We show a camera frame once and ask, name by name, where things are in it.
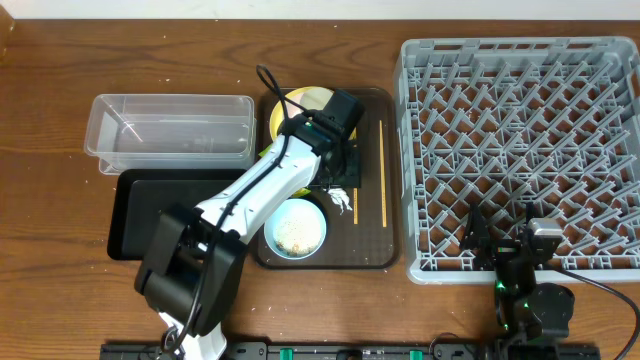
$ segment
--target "table surface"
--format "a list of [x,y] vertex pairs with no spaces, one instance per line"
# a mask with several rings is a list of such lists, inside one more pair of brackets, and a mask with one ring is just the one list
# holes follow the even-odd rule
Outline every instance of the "table surface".
[[[640,22],[503,21],[26,21],[0,66],[0,353],[95,359],[109,340],[157,340],[159,317],[133,289],[136,262],[106,239],[116,177],[83,152],[91,103],[103,93],[246,94],[266,63],[284,86],[392,90],[412,38],[624,35]],[[586,285],[573,342],[612,358],[633,312]],[[640,302],[640,284],[615,288]],[[401,260],[388,271],[277,272],[248,259],[223,329],[273,342],[428,344],[441,332],[490,338],[491,286],[418,286]],[[640,349],[630,354],[640,358]]]

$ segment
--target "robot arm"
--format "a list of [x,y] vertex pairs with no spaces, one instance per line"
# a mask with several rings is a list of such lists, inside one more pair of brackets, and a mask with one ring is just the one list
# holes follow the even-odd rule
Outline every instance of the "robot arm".
[[[284,96],[280,99],[284,107]],[[220,194],[195,209],[174,206],[160,215],[135,289],[170,326],[161,356],[216,360],[222,355],[226,340],[220,322],[237,294],[248,243],[319,169],[334,176],[344,172],[343,149],[363,113],[357,99],[336,90],[322,111],[305,109],[285,120],[269,153]],[[202,262],[194,256],[196,248],[206,253]]]

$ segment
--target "black cable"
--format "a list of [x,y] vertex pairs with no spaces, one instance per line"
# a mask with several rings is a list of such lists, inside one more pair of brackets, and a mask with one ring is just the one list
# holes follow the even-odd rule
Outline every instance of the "black cable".
[[567,271],[565,269],[562,268],[558,268],[555,267],[549,263],[546,264],[546,267],[548,269],[551,270],[555,270],[557,272],[559,272],[562,275],[566,275],[569,277],[572,277],[576,280],[580,280],[584,283],[587,283],[589,285],[593,285],[595,287],[597,287],[600,290],[604,290],[614,296],[616,296],[617,298],[624,300],[624,302],[626,302],[627,304],[629,304],[629,306],[631,306],[631,308],[633,309],[633,312],[635,312],[636,314],[636,325],[635,328],[633,329],[633,335],[631,335],[631,338],[629,339],[629,341],[627,341],[627,344],[624,346],[624,348],[622,349],[622,351],[620,351],[620,353],[618,354],[618,356],[615,357],[615,360],[620,360],[620,359],[624,359],[625,356],[627,356],[627,354],[629,353],[629,351],[631,350],[631,348],[633,347],[633,345],[635,344],[636,340],[638,339],[638,334],[640,333],[640,328],[638,328],[638,322],[640,321],[640,309],[638,309],[638,306],[633,302],[633,300],[631,300],[630,298],[628,298],[625,294],[619,292],[618,290],[612,289],[610,287],[608,287],[605,284],[599,283],[595,280],[591,280],[588,279],[584,276],[580,276],[577,274],[574,274],[570,271]]
[[[261,71],[267,75],[271,83],[267,82],[264,76],[262,76]],[[280,89],[280,86],[278,85],[278,82],[276,81],[276,79],[273,77],[273,75],[265,65],[257,65],[256,73],[258,74],[258,77],[260,78],[260,80],[262,80],[262,82],[267,86],[267,88],[278,96],[278,99],[282,104],[282,111],[284,113],[285,121],[290,120],[285,101],[288,101],[293,105],[296,105],[297,107],[302,109],[302,111],[305,113],[309,112],[307,109],[305,109],[301,105],[295,103],[294,101],[284,96],[284,94],[282,93],[282,90]],[[224,210],[222,211],[222,214],[218,219],[218,223],[215,226],[215,228],[218,231],[215,234],[213,234],[212,239],[209,239],[209,241],[207,241],[208,243],[207,252],[205,254],[204,261],[202,263],[202,275],[198,279],[198,283],[196,285],[195,293],[193,295],[193,302],[191,303],[191,309],[189,310],[189,316],[187,317],[187,321],[185,322],[182,328],[182,331],[180,331],[180,334],[176,337],[175,341],[169,348],[166,348],[165,343],[162,344],[164,353],[168,353],[171,356],[173,356],[176,350],[178,350],[182,345],[184,338],[187,336],[187,333],[189,332],[188,329],[193,326],[196,315],[200,310],[199,309],[200,298],[202,296],[202,289],[204,288],[207,269],[209,268],[209,262],[210,262],[210,259],[212,258],[213,249],[215,248],[216,242],[222,236],[222,225],[224,224],[225,219],[227,218],[227,216],[229,216],[229,214],[231,214],[231,211],[233,211],[233,208],[238,204],[238,201],[240,201],[240,199],[242,199],[244,195],[246,195],[256,184],[262,181],[262,179],[264,179],[265,176],[267,176],[273,169],[280,166],[280,161],[282,161],[282,159],[284,158],[287,152],[288,145],[289,145],[289,136],[285,136],[284,144],[282,145],[282,150],[280,150],[280,153],[278,154],[278,157],[275,159],[275,161],[272,162],[271,165],[269,165],[265,171],[260,173],[260,175],[256,176],[255,179],[253,179],[249,184],[247,184],[247,186],[245,186],[242,190],[240,190],[240,192],[236,194],[236,196],[234,196],[229,203],[227,203],[227,206],[225,206]]]
[[[435,337],[435,339],[431,340],[431,344],[429,344],[429,355],[433,356],[433,345],[436,344],[438,342],[438,340],[440,340],[441,337],[443,336],[453,336],[456,339],[460,339],[460,337],[454,333],[451,332],[444,332],[444,333],[440,333],[438,334],[438,336]],[[464,346],[464,348],[469,352],[469,354],[471,354],[471,356],[475,359],[476,358],[476,353],[471,351],[471,349],[469,349],[469,346],[467,346],[467,344],[461,344],[462,346]]]
[[[264,76],[262,76],[261,71],[263,71],[267,75],[267,77],[269,78],[271,83],[273,83],[273,86],[271,84],[269,84],[269,82],[264,78]],[[305,107],[303,107],[302,105],[298,104],[297,102],[295,102],[295,101],[289,99],[288,97],[284,96],[284,94],[282,93],[282,90],[280,90],[280,86],[278,86],[278,82],[273,77],[273,75],[271,75],[271,72],[269,71],[269,69],[267,69],[266,65],[262,65],[262,64],[257,65],[256,66],[256,72],[258,73],[258,77],[260,78],[260,80],[262,80],[262,82],[267,87],[267,89],[271,90],[271,92],[273,92],[274,94],[278,95],[278,98],[280,99],[280,102],[282,103],[282,111],[284,113],[285,120],[289,119],[289,114],[287,113],[287,106],[284,103],[285,101],[288,102],[291,105],[296,106],[300,110],[302,110],[303,111],[303,115],[309,116],[309,110],[307,110]]]

